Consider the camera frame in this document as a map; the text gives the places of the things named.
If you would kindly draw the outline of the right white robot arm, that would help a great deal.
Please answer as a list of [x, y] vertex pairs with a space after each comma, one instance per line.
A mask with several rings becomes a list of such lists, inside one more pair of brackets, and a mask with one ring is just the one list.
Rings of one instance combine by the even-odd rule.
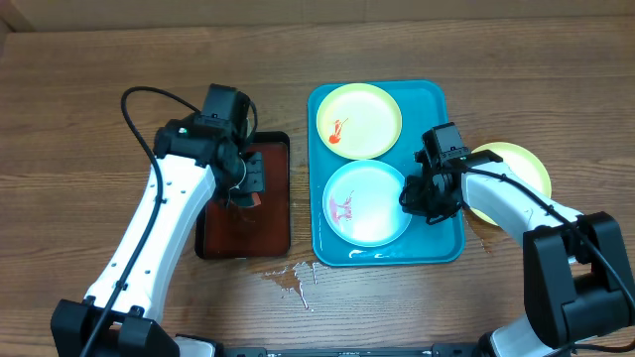
[[399, 196], [407, 213], [433, 225], [475, 208], [522, 248], [524, 315], [467, 346], [473, 356], [571, 356], [611, 352], [590, 338], [634, 323], [634, 278], [617, 221], [582, 214], [537, 192], [500, 157], [416, 155], [423, 166]]

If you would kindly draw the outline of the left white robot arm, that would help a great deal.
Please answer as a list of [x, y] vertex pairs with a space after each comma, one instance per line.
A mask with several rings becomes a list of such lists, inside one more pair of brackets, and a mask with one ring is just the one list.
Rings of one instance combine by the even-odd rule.
[[251, 179], [248, 119], [192, 114], [159, 129], [146, 149], [145, 191], [123, 238], [81, 302], [61, 300], [51, 331], [61, 356], [214, 356], [217, 343], [160, 325], [170, 280], [204, 207]]

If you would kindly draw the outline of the light blue plate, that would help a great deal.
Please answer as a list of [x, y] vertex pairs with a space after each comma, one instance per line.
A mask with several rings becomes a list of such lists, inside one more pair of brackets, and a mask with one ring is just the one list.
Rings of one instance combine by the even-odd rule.
[[376, 248], [398, 239], [412, 215], [399, 201], [404, 176], [375, 160], [350, 162], [328, 179], [322, 193], [322, 210], [328, 226], [343, 241]]

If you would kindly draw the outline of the orange and green sponge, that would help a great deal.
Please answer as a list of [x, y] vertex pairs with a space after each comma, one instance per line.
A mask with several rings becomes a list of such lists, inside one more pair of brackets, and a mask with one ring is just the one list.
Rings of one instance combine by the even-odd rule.
[[242, 208], [252, 208], [261, 204], [261, 198], [258, 192], [245, 193], [232, 190], [230, 192], [230, 201]]

